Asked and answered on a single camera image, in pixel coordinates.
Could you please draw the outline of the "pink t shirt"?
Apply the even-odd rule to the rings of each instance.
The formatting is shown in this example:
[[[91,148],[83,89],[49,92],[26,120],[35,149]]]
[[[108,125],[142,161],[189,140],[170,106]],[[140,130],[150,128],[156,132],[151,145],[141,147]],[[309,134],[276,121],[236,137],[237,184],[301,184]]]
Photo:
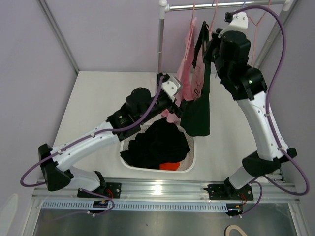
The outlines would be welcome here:
[[[194,59],[194,39],[195,39],[195,27],[197,23],[197,18],[195,19],[195,24],[185,37],[185,53],[182,58],[182,62],[177,71],[177,78],[183,84],[182,90],[175,96],[175,103],[180,105],[182,100],[192,101],[192,85],[190,82],[190,71],[192,66],[192,61]]]

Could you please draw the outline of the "pink hanger of orange shirt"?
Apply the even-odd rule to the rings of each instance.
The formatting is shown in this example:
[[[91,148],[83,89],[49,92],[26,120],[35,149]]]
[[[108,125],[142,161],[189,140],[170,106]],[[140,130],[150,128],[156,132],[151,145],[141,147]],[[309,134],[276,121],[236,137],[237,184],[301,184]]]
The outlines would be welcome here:
[[[252,45],[252,59],[251,59],[251,66],[254,66],[255,63],[255,55],[256,55],[256,41],[257,41],[257,34],[258,34],[258,29],[259,26],[263,20],[263,18],[266,15],[266,11],[260,16],[260,18],[255,22],[251,15],[247,13],[247,17],[249,19],[249,22],[251,22],[255,26],[255,32],[254,32],[254,39],[253,39],[253,45]]]

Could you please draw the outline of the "pink hanger of green shirt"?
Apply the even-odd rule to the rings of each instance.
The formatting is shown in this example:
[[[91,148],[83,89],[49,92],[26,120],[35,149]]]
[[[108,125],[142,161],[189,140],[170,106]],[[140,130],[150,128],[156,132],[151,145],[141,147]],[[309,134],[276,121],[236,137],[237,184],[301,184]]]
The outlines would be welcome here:
[[[213,13],[212,20],[211,20],[211,23],[210,23],[210,27],[208,29],[209,34],[211,34],[212,29],[213,29],[213,25],[214,25],[214,21],[215,21],[216,14],[217,14],[217,9],[218,9],[218,3],[219,3],[218,0],[213,0],[213,2],[212,2],[212,5],[215,5],[215,11]]]

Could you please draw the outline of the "orange t shirt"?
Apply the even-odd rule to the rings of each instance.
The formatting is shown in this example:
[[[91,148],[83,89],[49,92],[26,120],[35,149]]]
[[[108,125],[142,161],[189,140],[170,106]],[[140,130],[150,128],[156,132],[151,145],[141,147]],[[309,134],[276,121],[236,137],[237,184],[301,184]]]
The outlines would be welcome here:
[[[165,171],[177,171],[177,169],[180,167],[180,162],[176,163],[163,163],[159,165],[160,170],[165,170]]]

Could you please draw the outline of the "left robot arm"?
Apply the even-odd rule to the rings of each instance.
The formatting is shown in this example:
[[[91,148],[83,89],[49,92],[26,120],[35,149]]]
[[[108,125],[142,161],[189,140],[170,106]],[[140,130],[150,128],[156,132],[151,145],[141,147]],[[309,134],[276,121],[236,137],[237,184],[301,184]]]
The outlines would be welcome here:
[[[73,165],[93,152],[137,133],[143,123],[164,110],[181,115],[186,104],[181,102],[177,105],[175,102],[182,83],[176,77],[159,73],[157,84],[155,96],[151,96],[146,88],[134,89],[119,110],[80,138],[61,146],[41,145],[38,154],[47,189],[53,192],[74,187],[87,190],[95,197],[103,196],[106,182],[102,174],[87,172]]]

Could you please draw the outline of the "green and white t shirt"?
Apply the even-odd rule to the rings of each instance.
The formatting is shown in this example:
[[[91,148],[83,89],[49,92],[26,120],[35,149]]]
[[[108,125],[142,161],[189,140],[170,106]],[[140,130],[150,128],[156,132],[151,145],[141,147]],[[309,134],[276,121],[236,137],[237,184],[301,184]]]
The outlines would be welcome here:
[[[192,137],[210,134],[210,77],[211,64],[203,61],[209,42],[209,25],[202,23],[192,60],[192,100],[187,102],[180,126]]]

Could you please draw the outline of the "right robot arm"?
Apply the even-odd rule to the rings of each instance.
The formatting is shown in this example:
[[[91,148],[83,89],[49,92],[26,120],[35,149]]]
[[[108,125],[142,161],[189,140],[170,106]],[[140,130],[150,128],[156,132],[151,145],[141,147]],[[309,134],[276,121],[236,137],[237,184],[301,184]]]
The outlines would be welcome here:
[[[251,42],[240,31],[216,29],[207,43],[204,61],[215,65],[221,84],[243,111],[252,131],[257,150],[242,160],[242,166],[224,181],[224,194],[237,198],[245,186],[255,178],[279,169],[282,163],[297,156],[295,148],[281,141],[277,145],[266,108],[267,85],[263,74],[248,65]]]

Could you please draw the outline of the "black t shirt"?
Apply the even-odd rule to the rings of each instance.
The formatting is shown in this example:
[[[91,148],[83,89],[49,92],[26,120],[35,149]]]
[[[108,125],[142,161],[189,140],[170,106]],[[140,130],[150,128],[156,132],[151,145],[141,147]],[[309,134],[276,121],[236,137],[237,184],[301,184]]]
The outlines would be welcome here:
[[[161,118],[144,133],[138,133],[120,155],[130,166],[160,170],[160,164],[181,162],[189,152],[184,133],[166,118]]]

